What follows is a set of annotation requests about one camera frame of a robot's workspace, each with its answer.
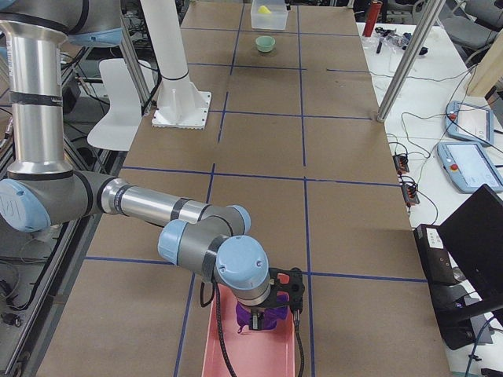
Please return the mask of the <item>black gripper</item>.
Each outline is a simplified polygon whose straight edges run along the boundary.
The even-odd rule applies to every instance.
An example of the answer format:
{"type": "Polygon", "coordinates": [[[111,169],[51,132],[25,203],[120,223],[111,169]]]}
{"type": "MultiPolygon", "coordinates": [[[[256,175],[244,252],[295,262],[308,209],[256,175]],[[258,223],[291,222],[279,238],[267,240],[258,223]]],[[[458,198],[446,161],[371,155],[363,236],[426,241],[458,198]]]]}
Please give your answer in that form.
{"type": "Polygon", "coordinates": [[[253,331],[261,331],[264,324],[264,316],[270,311],[261,306],[248,306],[248,312],[251,314],[249,328],[253,331]]]}

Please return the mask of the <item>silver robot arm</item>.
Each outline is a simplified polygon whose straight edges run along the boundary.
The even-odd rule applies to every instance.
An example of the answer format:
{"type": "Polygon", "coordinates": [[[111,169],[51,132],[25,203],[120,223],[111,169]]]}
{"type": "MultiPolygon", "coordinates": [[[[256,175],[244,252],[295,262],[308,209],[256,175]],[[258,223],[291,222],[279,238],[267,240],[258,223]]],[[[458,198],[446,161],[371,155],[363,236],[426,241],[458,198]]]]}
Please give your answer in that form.
{"type": "Polygon", "coordinates": [[[64,156],[61,45],[120,43],[117,1],[4,1],[9,100],[16,147],[1,182],[1,213],[22,232],[36,232],[90,214],[121,214],[158,225],[162,258],[229,288],[237,322],[252,330],[275,326],[270,267],[249,236],[240,206],[217,207],[168,195],[107,174],[75,170],[64,156]]]}

